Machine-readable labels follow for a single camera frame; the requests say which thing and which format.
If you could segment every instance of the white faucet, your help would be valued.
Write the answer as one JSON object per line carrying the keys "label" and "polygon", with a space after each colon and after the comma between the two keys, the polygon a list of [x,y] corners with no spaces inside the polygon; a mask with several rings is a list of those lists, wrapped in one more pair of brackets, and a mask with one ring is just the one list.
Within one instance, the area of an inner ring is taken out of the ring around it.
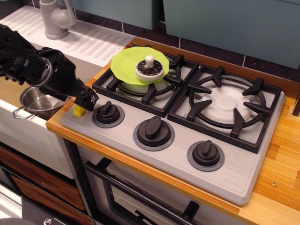
{"label": "white faucet", "polygon": [[45,35],[56,40],[68,34],[68,28],[75,24],[76,19],[71,7],[71,0],[64,0],[67,9],[60,9],[57,0],[40,0]]}

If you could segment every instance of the oven door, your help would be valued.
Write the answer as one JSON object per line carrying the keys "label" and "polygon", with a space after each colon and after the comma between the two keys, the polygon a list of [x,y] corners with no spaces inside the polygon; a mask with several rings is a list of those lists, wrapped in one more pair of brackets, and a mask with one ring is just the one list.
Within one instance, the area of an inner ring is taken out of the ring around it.
{"label": "oven door", "polygon": [[97,210],[120,225],[245,225],[93,151],[77,148]]}
{"label": "oven door", "polygon": [[110,163],[109,159],[103,158],[97,165],[87,162],[84,167],[103,181],[109,208],[116,215],[132,225],[196,224],[192,220],[199,209],[197,203],[190,201],[180,213],[170,202],[162,203],[134,184],[110,174],[107,169]]}

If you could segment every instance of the cabinet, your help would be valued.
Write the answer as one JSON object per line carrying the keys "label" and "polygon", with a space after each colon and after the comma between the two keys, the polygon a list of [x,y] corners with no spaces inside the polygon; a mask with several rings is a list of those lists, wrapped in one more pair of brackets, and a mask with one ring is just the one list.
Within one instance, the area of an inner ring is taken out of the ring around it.
{"label": "cabinet", "polygon": [[167,33],[298,69],[299,0],[164,0]]}
{"label": "cabinet", "polygon": [[159,19],[159,0],[72,0],[72,8],[146,29],[154,29]]}
{"label": "cabinet", "polygon": [[75,181],[0,142],[0,166],[9,172],[22,195],[83,225],[91,225]]}

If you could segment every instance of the wooden drawer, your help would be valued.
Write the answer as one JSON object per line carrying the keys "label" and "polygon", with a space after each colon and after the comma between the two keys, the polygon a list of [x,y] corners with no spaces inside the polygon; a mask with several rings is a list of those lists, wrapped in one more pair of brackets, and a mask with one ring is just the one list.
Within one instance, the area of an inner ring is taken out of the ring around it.
{"label": "wooden drawer", "polygon": [[76,208],[86,210],[75,184],[66,182],[63,177],[54,175],[53,172],[38,166],[33,160],[28,161],[25,156],[15,154],[15,152],[15,150],[0,144],[2,163]]}
{"label": "wooden drawer", "polygon": [[90,217],[79,212],[78,210],[72,208],[68,204],[58,200],[54,196],[48,194],[47,192],[31,185],[30,183],[11,175],[16,185],[19,187],[21,192],[27,197],[59,212],[62,215],[65,215],[82,225],[92,225],[92,221]]}

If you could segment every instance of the toy stove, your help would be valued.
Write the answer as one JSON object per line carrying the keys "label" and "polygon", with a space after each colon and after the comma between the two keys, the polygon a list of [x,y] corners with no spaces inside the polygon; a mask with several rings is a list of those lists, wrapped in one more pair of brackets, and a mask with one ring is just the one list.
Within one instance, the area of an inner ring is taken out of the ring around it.
{"label": "toy stove", "polygon": [[108,69],[99,100],[64,126],[238,205],[247,204],[285,101],[280,88],[166,55],[169,73],[131,85]]}

